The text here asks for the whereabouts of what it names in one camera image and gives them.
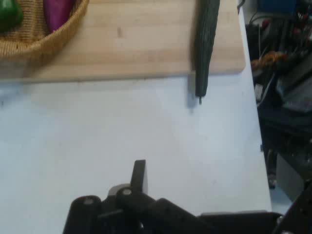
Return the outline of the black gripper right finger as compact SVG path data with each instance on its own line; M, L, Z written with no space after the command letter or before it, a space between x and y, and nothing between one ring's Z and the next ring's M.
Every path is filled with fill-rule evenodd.
M278 234L312 233L312 184L298 196L277 225Z

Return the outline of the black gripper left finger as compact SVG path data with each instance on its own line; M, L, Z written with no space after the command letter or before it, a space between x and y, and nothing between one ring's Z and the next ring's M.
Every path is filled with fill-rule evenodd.
M88 195L70 206L65 234L202 234L204 224L196 216L166 199L145 193L145 160L134 162L131 181L113 189L101 200Z

